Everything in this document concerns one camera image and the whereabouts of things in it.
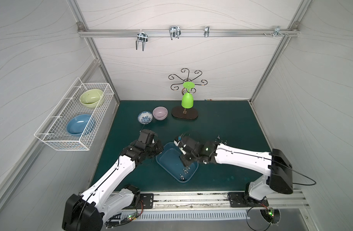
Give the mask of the teal plastic storage box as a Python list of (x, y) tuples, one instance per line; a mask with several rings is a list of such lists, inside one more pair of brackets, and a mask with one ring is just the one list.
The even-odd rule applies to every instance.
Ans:
[(197, 171), (199, 164), (194, 162), (189, 167), (184, 167), (179, 156), (182, 152), (175, 146), (173, 142), (169, 142), (164, 146), (164, 150), (156, 157), (156, 162), (179, 183), (187, 183)]

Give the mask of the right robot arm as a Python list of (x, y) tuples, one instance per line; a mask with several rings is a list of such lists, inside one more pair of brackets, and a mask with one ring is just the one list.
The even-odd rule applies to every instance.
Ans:
[(232, 165), (262, 174), (245, 189), (244, 200), (248, 203), (262, 201), (272, 193), (292, 194), (294, 191), (292, 165), (281, 150), (248, 151), (217, 141), (196, 141), (186, 134), (176, 137), (174, 144), (182, 152), (180, 160), (186, 167), (194, 162)]

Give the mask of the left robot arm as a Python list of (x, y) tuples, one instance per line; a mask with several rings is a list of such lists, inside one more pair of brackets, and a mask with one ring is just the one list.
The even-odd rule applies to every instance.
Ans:
[(157, 134), (141, 130), (137, 140), (125, 147), (114, 165), (90, 188), (80, 194), (72, 194), (66, 201), (62, 229), (65, 231), (100, 231), (130, 223), (138, 214), (118, 219), (120, 211), (136, 208), (140, 203), (140, 189), (127, 185), (115, 196), (113, 191), (145, 159), (162, 153), (164, 147)]

